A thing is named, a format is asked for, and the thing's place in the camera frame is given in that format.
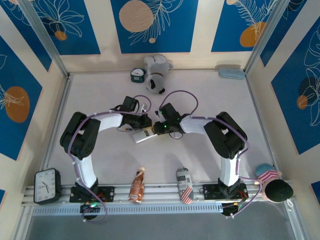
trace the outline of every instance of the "white plush toy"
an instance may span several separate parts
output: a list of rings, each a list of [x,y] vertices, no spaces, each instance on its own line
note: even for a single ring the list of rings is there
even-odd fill
[[[146,64],[146,88],[153,94],[162,94],[165,91],[165,77],[169,70],[173,69],[172,62],[165,56],[155,55],[144,58]]]

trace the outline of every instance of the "plush dog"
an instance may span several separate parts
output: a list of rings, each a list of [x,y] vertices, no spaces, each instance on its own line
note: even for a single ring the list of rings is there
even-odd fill
[[[173,69],[173,64],[165,56],[155,55],[144,58],[146,70],[146,88],[153,94],[165,92],[165,77],[169,70]]]
[[[268,163],[259,165],[255,169],[258,180],[262,182],[262,195],[273,203],[281,203],[291,198],[294,194],[292,187],[280,179],[282,173],[276,171]]]

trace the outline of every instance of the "clock face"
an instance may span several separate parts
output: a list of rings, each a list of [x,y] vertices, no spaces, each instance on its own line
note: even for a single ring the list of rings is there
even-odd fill
[[[144,71],[140,68],[133,69],[131,74],[133,76],[139,76],[139,77],[145,75]]]
[[[54,169],[37,172],[34,180],[34,202],[53,199],[56,195],[56,175]]]

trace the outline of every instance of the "alarm clock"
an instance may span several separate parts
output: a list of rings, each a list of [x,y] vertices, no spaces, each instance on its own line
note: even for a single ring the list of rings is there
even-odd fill
[[[145,74],[146,70],[136,67],[130,72],[131,81],[139,84],[143,83],[145,81]]]
[[[60,199],[61,176],[58,170],[50,168],[34,175],[33,201],[35,204],[50,204]]]

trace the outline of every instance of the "white floor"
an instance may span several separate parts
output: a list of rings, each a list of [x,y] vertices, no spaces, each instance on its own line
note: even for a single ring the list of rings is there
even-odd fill
[[[173,70],[165,84],[165,93],[155,95],[143,83],[131,82],[129,72],[75,75],[49,161],[50,168],[60,171],[62,184],[74,184],[76,180],[71,159],[59,145],[74,112],[104,112],[122,104],[125,96],[146,95],[152,101],[149,117],[156,122],[154,111],[174,90],[187,90],[197,96],[199,107],[194,116],[215,117],[228,112],[245,131],[251,148],[241,159],[241,176],[255,177],[259,164],[272,164],[245,80],[221,78],[213,70]],[[196,105],[186,93],[174,93],[167,101],[181,115],[190,113]],[[176,170],[181,166],[189,169],[193,182],[218,180],[220,157],[207,136],[189,133],[175,140],[161,135],[135,144],[131,134],[113,128],[98,135],[92,162],[99,183],[130,184],[139,166],[145,167],[145,183],[150,184],[175,183]]]

